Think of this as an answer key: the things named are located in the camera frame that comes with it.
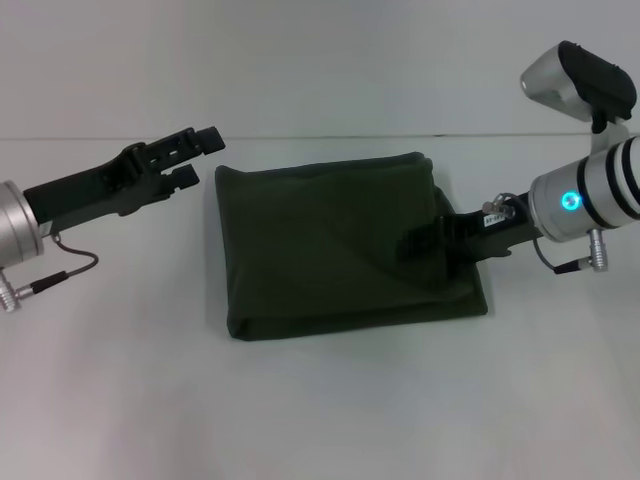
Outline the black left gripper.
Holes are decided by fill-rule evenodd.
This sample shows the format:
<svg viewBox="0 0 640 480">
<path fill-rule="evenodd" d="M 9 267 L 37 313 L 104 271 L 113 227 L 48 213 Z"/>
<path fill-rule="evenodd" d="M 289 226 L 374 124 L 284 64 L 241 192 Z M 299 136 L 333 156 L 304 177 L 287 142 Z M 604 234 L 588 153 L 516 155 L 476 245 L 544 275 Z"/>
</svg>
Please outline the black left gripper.
<svg viewBox="0 0 640 480">
<path fill-rule="evenodd" d="M 132 214 L 151 199 L 168 199 L 176 190 L 198 184 L 191 165 L 153 175 L 148 159 L 151 163 L 183 163 L 225 148 L 216 127 L 187 128 L 147 146 L 130 145 L 101 166 L 29 188 L 24 197 L 37 223 L 60 233 L 106 215 Z"/>
</svg>

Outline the dark green t-shirt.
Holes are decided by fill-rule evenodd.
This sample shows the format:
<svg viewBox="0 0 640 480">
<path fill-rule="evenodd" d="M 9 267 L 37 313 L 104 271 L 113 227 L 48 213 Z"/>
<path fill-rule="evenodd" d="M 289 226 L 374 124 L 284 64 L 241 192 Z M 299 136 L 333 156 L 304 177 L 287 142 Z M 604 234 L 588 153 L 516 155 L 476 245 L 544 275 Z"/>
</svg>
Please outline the dark green t-shirt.
<svg viewBox="0 0 640 480">
<path fill-rule="evenodd" d="M 278 340 L 465 319 L 488 311 L 474 264 L 406 237 L 450 214 L 419 152 L 214 174 L 227 328 Z"/>
</svg>

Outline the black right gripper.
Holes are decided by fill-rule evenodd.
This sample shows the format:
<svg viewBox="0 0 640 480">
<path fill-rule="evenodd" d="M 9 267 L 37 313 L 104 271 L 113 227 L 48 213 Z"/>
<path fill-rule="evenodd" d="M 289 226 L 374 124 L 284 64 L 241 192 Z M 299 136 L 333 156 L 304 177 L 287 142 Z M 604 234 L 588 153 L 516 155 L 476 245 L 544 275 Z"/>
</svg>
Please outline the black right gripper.
<svg viewBox="0 0 640 480">
<path fill-rule="evenodd" d="M 528 192 L 507 195 L 505 205 L 513 208 L 514 215 L 491 224 L 485 221 L 488 214 L 478 210 L 437 216 L 412 228 L 397 242 L 396 259 L 409 262 L 440 252 L 455 262 L 471 263 L 508 257 L 513 246 L 542 237 L 530 215 Z"/>
</svg>

